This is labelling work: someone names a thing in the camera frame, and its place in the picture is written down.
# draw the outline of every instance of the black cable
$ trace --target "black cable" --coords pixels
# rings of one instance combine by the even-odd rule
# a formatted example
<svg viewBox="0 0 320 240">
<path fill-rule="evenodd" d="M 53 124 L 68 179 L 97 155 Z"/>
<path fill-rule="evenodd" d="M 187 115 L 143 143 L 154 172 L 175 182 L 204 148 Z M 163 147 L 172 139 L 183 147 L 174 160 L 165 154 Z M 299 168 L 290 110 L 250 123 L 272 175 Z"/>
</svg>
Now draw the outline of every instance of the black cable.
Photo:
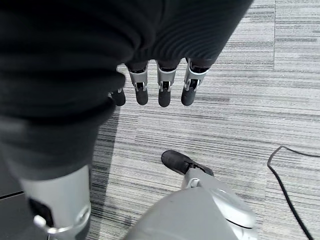
<svg viewBox="0 0 320 240">
<path fill-rule="evenodd" d="M 301 229 L 303 230 L 304 234 L 307 236 L 307 238 L 309 240 L 314 240 L 313 237 L 311 236 L 310 232 L 308 231 L 307 227 L 304 225 L 304 223 L 302 222 L 301 218 L 299 217 L 299 214 L 297 213 L 294 205 L 292 204 L 290 198 L 289 198 L 289 195 L 287 193 L 287 190 L 284 186 L 284 184 L 282 183 L 279 175 L 277 174 L 277 172 L 273 169 L 273 167 L 271 166 L 271 160 L 273 159 L 273 157 L 276 155 L 277 152 L 279 152 L 280 149 L 286 149 L 286 150 L 289 150 L 293 153 L 296 153 L 296 154 L 300 154 L 300 155 L 303 155 L 303 156 L 307 156 L 307 157 L 313 157 L 313 158 L 320 158 L 320 155 L 311 155 L 311 154 L 306 154 L 306 153 L 303 153 L 303 152 L 300 152 L 300 151 L 296 151 L 296 150 L 292 150 L 286 146 L 280 146 L 278 147 L 269 157 L 269 160 L 268 160 L 268 163 L 267 163 L 267 166 L 268 168 L 271 170 L 271 172 L 274 174 L 274 176 L 276 177 L 276 179 L 278 180 L 278 183 L 282 189 L 282 192 L 285 196 L 285 199 L 286 199 L 286 202 L 288 203 L 289 207 L 290 207 L 290 210 L 291 212 L 293 213 L 295 219 L 297 220 L 297 222 L 299 223 Z"/>
</svg>

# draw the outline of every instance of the striped carpet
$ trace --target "striped carpet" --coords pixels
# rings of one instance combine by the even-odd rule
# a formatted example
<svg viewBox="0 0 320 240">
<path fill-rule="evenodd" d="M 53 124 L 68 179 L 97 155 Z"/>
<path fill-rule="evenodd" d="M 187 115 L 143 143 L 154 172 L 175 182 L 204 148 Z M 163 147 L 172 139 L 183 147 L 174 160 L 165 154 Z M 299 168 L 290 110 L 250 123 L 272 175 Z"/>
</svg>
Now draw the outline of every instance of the striped carpet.
<svg viewBox="0 0 320 240">
<path fill-rule="evenodd" d="M 158 105 L 156 64 L 140 106 L 128 71 L 126 104 L 100 129 L 92 173 L 90 240 L 120 240 L 182 177 L 161 164 L 174 149 L 211 167 L 256 212 L 260 239 L 305 240 L 273 174 L 279 146 L 320 155 L 320 4 L 256 0 L 185 107 L 181 61 L 171 104 Z M 319 159 L 281 150 L 273 166 L 320 239 Z"/>
</svg>

